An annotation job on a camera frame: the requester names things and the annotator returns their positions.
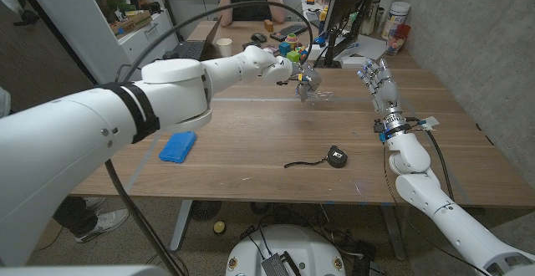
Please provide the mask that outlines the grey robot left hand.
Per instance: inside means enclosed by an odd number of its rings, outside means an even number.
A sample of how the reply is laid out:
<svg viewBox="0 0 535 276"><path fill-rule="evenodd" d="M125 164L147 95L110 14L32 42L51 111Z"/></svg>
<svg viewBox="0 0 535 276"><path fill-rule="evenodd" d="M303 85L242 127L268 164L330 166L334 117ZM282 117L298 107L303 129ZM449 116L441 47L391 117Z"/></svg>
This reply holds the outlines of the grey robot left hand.
<svg viewBox="0 0 535 276"><path fill-rule="evenodd" d="M296 94L302 102L305 102L322 82L319 73L308 63L293 63L293 75L291 79L298 81Z"/></svg>

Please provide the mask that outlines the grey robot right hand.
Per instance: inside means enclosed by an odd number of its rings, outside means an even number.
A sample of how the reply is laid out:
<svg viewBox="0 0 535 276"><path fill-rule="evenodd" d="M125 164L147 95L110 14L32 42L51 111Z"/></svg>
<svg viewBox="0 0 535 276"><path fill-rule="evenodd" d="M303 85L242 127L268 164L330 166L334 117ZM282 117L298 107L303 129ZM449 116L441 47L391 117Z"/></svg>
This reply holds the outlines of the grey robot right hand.
<svg viewBox="0 0 535 276"><path fill-rule="evenodd" d="M410 127L402 116L398 86L386 61L381 59L377 64L366 59L361 66L357 76L373 96L374 110L380 116L374 125L374 131L380 133L384 141L406 133Z"/></svg>

